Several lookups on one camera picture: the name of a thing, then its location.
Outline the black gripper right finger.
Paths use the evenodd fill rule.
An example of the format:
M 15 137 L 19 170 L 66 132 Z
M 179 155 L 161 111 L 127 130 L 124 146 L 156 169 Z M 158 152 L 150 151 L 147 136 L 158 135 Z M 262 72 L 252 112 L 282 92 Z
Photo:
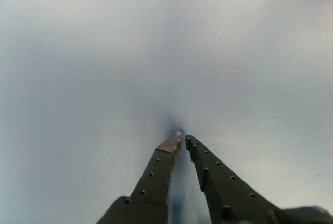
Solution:
M 284 223 L 281 210 L 236 175 L 202 142 L 185 137 L 212 223 Z

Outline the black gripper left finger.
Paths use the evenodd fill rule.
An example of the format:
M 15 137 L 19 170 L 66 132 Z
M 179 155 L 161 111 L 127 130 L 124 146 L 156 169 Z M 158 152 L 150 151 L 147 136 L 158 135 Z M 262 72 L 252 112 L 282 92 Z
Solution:
M 181 149 L 175 131 L 159 145 L 130 196 L 115 200 L 98 223 L 168 223 L 171 176 Z

